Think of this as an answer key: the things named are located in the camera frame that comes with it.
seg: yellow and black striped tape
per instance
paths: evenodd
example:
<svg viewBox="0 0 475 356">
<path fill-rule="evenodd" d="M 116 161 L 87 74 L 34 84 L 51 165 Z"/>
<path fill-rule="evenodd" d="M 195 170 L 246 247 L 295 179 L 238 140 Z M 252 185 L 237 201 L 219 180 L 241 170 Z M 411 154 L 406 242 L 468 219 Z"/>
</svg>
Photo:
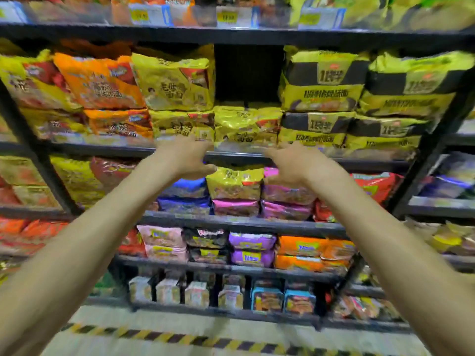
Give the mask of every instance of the yellow and black striped tape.
<svg viewBox="0 0 475 356">
<path fill-rule="evenodd" d="M 219 348 L 225 350 L 239 350 L 254 353 L 271 355 L 301 355 L 301 356 L 383 356 L 371 352 L 327 350 L 325 348 L 305 348 L 298 346 L 284 347 L 278 344 L 268 344 L 266 342 L 253 342 L 233 340 L 225 337 L 207 337 L 184 334 L 174 334 L 171 332 L 158 332 L 151 330 L 127 329 L 125 327 L 102 328 L 96 325 L 81 325 L 75 323 L 66 324 L 61 331 L 74 332 L 81 335 L 91 336 L 111 336 L 133 340 L 155 341 L 167 344 L 177 344 L 186 346 L 201 346 Z"/>
</svg>

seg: floor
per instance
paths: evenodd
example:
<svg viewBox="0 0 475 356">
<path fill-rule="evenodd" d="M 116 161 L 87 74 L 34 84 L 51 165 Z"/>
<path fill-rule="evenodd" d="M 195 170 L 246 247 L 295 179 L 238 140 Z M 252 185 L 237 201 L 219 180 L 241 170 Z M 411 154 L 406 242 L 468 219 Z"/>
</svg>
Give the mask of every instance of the floor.
<svg viewBox="0 0 475 356">
<path fill-rule="evenodd" d="M 430 355 L 414 335 L 342 329 L 317 332 L 307 326 L 81 306 L 42 356 L 361 356 L 364 353 Z"/>
</svg>

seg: yellow price label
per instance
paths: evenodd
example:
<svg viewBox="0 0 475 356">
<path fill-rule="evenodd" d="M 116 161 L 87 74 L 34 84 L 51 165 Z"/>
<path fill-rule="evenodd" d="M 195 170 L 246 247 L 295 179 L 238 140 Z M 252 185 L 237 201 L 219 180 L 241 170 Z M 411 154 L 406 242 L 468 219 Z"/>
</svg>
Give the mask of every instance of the yellow price label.
<svg viewBox="0 0 475 356">
<path fill-rule="evenodd" d="M 148 11 L 147 10 L 130 10 L 130 16 L 133 21 L 141 22 L 148 21 Z"/>
<path fill-rule="evenodd" d="M 301 14 L 298 23 L 315 26 L 320 22 L 320 14 Z"/>
<path fill-rule="evenodd" d="M 217 13 L 217 21 L 224 23 L 237 23 L 237 11 L 220 11 Z"/>
</svg>

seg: person's right arm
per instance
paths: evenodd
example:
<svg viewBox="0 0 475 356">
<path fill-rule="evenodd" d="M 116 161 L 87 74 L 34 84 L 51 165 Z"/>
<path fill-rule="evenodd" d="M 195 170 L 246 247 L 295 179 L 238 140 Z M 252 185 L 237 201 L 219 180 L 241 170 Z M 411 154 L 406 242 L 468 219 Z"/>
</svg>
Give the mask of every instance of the person's right arm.
<svg viewBox="0 0 475 356">
<path fill-rule="evenodd" d="M 329 206 L 434 355 L 475 355 L 475 290 L 458 272 L 318 149 L 294 143 L 267 155 L 279 168 L 274 183 L 303 185 Z"/>
</svg>

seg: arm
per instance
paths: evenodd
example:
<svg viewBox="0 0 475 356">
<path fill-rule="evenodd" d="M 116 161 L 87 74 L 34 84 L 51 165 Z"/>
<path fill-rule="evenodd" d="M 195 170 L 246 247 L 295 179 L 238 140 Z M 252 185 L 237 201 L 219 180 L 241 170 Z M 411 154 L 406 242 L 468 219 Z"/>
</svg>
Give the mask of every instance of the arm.
<svg viewBox="0 0 475 356">
<path fill-rule="evenodd" d="M 75 219 L 0 288 L 0 355 L 39 355 L 90 293 L 124 236 L 157 195 L 180 178 L 216 170 L 211 143 L 159 145 L 110 194 Z"/>
<path fill-rule="evenodd" d="M 275 183 L 304 185 L 346 228 L 389 299 L 435 355 L 475 355 L 475 291 L 335 161 L 300 143 L 272 149 Z"/>
</svg>

